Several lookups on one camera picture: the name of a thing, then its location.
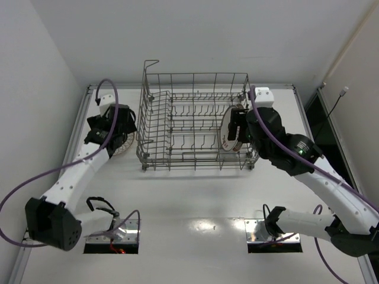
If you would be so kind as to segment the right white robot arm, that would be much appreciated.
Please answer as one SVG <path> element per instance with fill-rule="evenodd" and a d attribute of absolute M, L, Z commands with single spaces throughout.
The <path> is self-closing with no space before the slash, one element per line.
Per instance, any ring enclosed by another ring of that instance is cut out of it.
<path fill-rule="evenodd" d="M 262 239 L 300 233 L 329 241 L 352 257 L 378 251 L 378 212 L 344 183 L 311 139 L 286 133 L 275 109 L 233 106 L 223 127 L 227 140 L 251 143 L 260 158 L 306 185 L 333 211 L 322 217 L 276 206 L 258 225 Z"/>

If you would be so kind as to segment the white plate with orange sunburst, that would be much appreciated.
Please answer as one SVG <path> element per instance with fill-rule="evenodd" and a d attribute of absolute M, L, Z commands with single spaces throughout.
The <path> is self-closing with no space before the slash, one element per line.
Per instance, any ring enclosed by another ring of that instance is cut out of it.
<path fill-rule="evenodd" d="M 226 112 L 223 115 L 222 121 L 221 121 L 221 126 L 220 126 L 220 132 L 219 132 L 219 146 L 222 150 L 224 151 L 233 151 L 233 152 L 238 152 L 242 148 L 243 143 L 238 141 L 238 135 L 239 135 L 239 127 L 237 128 L 237 134 L 236 138 L 233 140 L 229 140 L 229 124 L 231 122 L 231 115 L 232 115 L 232 110 L 241 110 L 243 109 L 242 104 L 237 104 L 237 105 L 231 105 L 228 107 Z"/>

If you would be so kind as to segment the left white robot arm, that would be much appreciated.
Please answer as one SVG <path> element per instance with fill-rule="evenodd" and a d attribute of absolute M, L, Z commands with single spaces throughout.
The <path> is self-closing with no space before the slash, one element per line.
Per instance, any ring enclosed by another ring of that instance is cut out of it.
<path fill-rule="evenodd" d="M 128 105 L 111 104 L 102 115 L 89 117 L 90 131 L 74 160 L 58 181 L 40 198 L 25 205 L 29 237 L 64 251 L 80 238 L 101 232 L 113 236 L 119 213 L 114 208 L 91 208 L 75 214 L 76 206 L 96 172 L 136 132 L 136 115 Z"/>

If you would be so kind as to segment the floral plate with orange rim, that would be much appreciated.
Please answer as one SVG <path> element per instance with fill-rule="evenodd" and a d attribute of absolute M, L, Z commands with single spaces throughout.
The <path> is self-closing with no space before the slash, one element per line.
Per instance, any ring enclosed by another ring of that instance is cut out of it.
<path fill-rule="evenodd" d="M 127 140 L 114 152 L 113 156 L 119 156 L 126 153 L 132 147 L 135 136 L 135 133 L 129 134 Z"/>

